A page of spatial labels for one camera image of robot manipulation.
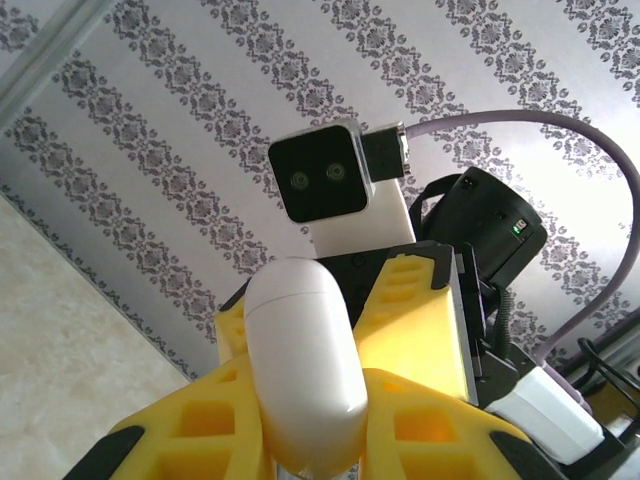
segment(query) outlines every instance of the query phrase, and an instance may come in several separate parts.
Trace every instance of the white plastic piece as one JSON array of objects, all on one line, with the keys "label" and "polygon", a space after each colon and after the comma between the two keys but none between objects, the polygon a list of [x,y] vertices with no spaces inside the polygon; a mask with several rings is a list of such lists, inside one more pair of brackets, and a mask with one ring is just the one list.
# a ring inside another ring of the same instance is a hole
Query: white plastic piece
[{"label": "white plastic piece", "polygon": [[398,181],[384,180],[374,187],[369,206],[362,212],[309,224],[318,258],[416,241]]},{"label": "white plastic piece", "polygon": [[315,260],[276,260],[251,279],[244,310],[270,453],[313,478],[349,469],[364,446],[368,399],[336,280]]},{"label": "white plastic piece", "polygon": [[516,425],[564,465],[581,459],[604,440],[598,422],[540,367],[486,410]]}]

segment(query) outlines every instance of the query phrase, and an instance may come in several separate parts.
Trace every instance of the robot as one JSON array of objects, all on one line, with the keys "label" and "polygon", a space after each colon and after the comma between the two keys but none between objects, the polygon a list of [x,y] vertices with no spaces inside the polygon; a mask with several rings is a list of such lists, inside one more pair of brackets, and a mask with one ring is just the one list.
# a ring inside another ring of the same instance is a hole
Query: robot
[{"label": "robot", "polygon": [[[546,239],[535,211],[478,169],[407,211],[407,159],[402,124],[340,120],[272,144],[317,258],[264,266],[215,317],[220,366],[120,422],[65,479],[331,479],[358,464],[361,480],[551,480],[622,451],[521,349],[487,342],[500,289]],[[447,209],[478,222],[461,233]]]}]

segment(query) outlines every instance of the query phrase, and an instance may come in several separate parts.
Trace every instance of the black camera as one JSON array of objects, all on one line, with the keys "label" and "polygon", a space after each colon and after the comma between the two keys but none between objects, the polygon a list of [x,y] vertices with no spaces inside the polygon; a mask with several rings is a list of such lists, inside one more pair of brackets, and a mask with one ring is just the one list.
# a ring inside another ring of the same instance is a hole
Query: black camera
[{"label": "black camera", "polygon": [[367,208],[372,187],[355,121],[298,132],[269,147],[269,162],[287,215],[310,223]]}]

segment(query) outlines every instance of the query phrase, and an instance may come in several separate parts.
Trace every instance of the camera lens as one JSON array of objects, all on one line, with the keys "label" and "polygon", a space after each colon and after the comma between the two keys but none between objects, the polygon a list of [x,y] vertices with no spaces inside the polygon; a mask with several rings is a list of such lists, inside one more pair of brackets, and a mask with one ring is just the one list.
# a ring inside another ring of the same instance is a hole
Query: camera lens
[{"label": "camera lens", "polygon": [[291,175],[291,186],[296,190],[304,190],[309,186],[309,177],[302,172]]},{"label": "camera lens", "polygon": [[341,182],[342,180],[344,180],[345,174],[346,170],[344,168],[344,165],[342,165],[341,163],[332,163],[327,168],[327,177],[332,182]]}]

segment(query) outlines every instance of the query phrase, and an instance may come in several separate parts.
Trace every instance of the white capsule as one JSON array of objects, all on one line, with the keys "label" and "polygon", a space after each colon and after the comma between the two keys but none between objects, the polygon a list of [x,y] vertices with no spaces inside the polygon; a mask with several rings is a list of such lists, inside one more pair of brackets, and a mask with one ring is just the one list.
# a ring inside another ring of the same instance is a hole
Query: white capsule
[{"label": "white capsule", "polygon": [[249,283],[244,309],[269,452],[308,478],[347,470],[364,449],[367,390],[337,282],[314,260],[276,260]]}]

